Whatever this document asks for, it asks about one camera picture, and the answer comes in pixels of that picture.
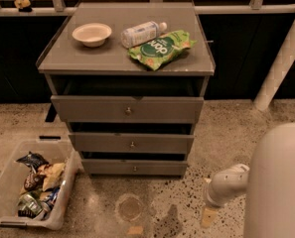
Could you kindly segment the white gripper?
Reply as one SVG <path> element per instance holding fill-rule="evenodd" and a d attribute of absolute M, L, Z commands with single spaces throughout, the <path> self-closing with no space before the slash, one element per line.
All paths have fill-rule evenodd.
<path fill-rule="evenodd" d="M 219 211 L 217 208 L 221 208 L 221 198 L 214 191 L 210 178 L 205 178 L 203 197 L 205 205 L 202 209 L 201 226 L 203 228 L 209 228 L 218 216 Z"/>

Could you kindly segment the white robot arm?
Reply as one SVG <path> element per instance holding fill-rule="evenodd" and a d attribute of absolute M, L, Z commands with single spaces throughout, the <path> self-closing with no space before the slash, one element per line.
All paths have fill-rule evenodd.
<path fill-rule="evenodd" d="M 205 180 L 201 225 L 210 227 L 219 210 L 243 194 L 243 238 L 295 238 L 295 123 L 265 133 L 248 166 Z"/>

